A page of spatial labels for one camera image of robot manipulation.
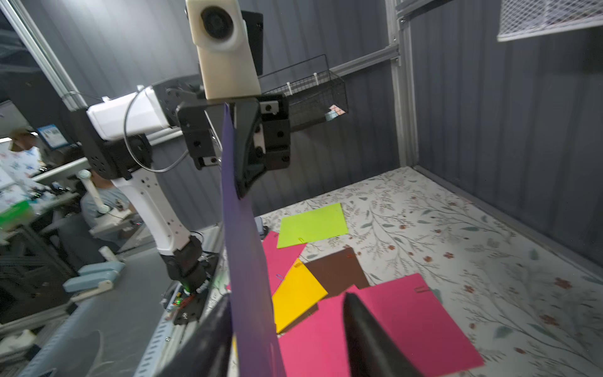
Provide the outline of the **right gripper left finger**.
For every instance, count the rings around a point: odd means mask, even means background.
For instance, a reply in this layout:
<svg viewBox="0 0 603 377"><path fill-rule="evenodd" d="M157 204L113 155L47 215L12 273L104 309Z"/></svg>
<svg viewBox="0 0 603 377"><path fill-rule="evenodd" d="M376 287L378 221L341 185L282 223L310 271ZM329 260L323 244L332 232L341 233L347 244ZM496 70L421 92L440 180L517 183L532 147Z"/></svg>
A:
<svg viewBox="0 0 603 377"><path fill-rule="evenodd" d="M231 295L226 294L157 376L227 376L232 337Z"/></svg>

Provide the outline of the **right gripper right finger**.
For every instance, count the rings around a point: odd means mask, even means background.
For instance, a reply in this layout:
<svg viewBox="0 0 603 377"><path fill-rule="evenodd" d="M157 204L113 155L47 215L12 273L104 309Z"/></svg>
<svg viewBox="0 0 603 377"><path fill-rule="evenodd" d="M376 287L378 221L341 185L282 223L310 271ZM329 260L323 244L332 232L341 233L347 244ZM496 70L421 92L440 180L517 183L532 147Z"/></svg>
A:
<svg viewBox="0 0 603 377"><path fill-rule="evenodd" d="M420 376L361 299L347 293L343 323L352 376Z"/></svg>

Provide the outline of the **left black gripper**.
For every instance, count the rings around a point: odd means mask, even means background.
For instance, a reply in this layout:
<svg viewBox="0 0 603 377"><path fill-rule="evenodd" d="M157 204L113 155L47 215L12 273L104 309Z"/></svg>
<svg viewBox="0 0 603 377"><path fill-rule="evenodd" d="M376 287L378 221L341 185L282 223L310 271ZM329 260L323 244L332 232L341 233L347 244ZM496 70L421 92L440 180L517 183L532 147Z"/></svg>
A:
<svg viewBox="0 0 603 377"><path fill-rule="evenodd" d="M282 94L261 94L207 100L202 96L181 102L175 110L177 125L185 136L188 153L197 170L218 164L221 122L231 120L234 129L234 177L239 198L245 198L267 171L291 164L289 100Z"/></svg>

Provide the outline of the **purple paper sheet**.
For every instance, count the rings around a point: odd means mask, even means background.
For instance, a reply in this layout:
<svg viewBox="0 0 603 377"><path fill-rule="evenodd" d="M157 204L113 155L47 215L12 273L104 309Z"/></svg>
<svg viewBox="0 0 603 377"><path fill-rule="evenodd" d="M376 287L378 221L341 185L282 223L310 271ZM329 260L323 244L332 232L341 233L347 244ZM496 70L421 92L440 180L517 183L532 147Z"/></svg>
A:
<svg viewBox="0 0 603 377"><path fill-rule="evenodd" d="M233 331L241 376L285 376L276 335L265 253L251 201L239 191L245 183L244 158L260 116L258 101L236 101L224 107L221 144L221 196L225 247L231 279Z"/></svg>

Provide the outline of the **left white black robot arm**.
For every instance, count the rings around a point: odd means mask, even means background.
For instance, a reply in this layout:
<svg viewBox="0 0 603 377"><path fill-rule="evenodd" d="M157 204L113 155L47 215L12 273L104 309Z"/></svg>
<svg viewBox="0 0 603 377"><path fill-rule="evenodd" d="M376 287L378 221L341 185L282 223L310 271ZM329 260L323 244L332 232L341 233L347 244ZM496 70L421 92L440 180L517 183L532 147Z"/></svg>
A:
<svg viewBox="0 0 603 377"><path fill-rule="evenodd" d="M226 97L208 100L201 81L192 75L164 80L149 88L157 99L160 121L180 127L187 154L202 170L218 159L212 156L212 130L208 109L221 106L231 133L231 145L223 150L222 174L226 203L242 201L267 171L290 164L290 104L283 94ZM133 188L128 197L151 230L166 264L168 275L190 293L197 292L213 276L217 260L202 249L200 241L184 231L150 168L152 148L147 137L123 135L105 141L95 130L86 110L71 113L86 158L100 176Z"/></svg>

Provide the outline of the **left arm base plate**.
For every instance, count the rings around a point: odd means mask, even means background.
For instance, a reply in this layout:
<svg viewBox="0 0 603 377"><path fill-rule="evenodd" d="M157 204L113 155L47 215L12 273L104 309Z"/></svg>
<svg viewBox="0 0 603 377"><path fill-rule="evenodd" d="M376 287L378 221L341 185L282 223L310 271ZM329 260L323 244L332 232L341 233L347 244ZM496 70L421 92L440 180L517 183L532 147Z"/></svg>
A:
<svg viewBox="0 0 603 377"><path fill-rule="evenodd" d="M171 321L174 325L186 325L189 322L198 322L201 319L211 284L215 279L218 261L217 254L202 257L200 265L206 273L205 281L194 292L188 292L183 287L179 287L176 290L176 298L171 299L166 306L164 320Z"/></svg>

